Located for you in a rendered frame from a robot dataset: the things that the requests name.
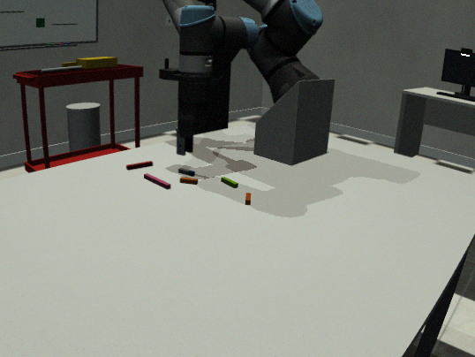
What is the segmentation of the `lime green rod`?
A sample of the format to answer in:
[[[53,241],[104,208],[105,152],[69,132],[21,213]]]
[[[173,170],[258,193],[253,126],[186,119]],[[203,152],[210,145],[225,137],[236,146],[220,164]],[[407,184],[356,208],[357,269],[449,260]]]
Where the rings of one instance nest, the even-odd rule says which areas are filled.
[[[230,180],[228,178],[225,178],[225,177],[222,177],[221,178],[221,182],[223,182],[224,184],[228,185],[228,186],[231,186],[233,188],[237,188],[238,187],[238,183],[233,181],[233,180]]]

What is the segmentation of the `pink rod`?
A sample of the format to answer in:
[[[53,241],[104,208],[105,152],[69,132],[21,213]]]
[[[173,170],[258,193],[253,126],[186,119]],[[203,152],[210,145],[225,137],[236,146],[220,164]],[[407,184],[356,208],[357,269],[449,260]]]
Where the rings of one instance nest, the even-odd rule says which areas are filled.
[[[161,179],[158,179],[150,174],[144,174],[144,179],[147,179],[155,184],[157,184],[158,186],[161,186],[165,189],[170,189],[170,184],[161,180]]]

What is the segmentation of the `red rod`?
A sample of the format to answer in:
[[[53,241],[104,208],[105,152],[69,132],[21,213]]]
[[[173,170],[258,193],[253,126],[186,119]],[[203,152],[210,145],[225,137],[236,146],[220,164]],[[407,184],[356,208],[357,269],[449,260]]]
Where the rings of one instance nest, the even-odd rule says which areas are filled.
[[[135,163],[135,164],[129,164],[126,165],[127,170],[133,170],[133,169],[138,169],[138,168],[143,168],[143,167],[148,167],[148,166],[153,166],[153,162],[144,162],[144,163]]]

